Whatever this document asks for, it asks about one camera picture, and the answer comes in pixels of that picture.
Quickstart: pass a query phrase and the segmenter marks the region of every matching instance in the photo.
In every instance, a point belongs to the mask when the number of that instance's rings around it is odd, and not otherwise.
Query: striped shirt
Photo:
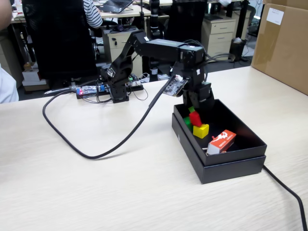
[[[93,0],[83,0],[83,7],[85,8],[86,18],[89,26],[97,28],[102,25],[103,20],[98,12]]]

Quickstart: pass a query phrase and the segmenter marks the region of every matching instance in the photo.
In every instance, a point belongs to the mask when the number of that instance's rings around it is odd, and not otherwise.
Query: red label
[[[229,147],[228,144],[233,142],[235,136],[235,133],[224,130],[215,139],[213,139],[210,144],[214,145],[215,147],[218,147],[220,150],[223,150],[224,148]]]

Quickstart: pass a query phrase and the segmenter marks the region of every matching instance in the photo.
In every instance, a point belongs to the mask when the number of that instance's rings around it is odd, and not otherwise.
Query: open black box
[[[193,135],[183,118],[189,115],[183,104],[174,106],[172,127],[184,148],[202,184],[241,177],[261,172],[267,145],[220,100],[215,100],[211,111],[197,110],[201,121],[209,125],[209,133],[203,139]],[[207,155],[207,148],[224,130],[236,133],[234,144],[226,153]]]

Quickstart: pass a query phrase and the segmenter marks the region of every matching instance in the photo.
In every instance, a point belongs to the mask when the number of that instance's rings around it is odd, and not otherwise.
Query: person's arm
[[[85,8],[85,13],[89,26],[93,28],[99,28],[102,25],[103,20],[99,10],[94,5],[94,2],[92,0],[83,0],[83,6]]]
[[[0,30],[6,28],[12,20],[12,7],[9,0],[0,0]]]

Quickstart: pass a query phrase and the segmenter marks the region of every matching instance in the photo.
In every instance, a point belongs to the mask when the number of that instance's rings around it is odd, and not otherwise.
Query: red block
[[[197,126],[197,127],[202,126],[200,116],[196,111],[189,114],[189,119],[191,120],[192,125]]]

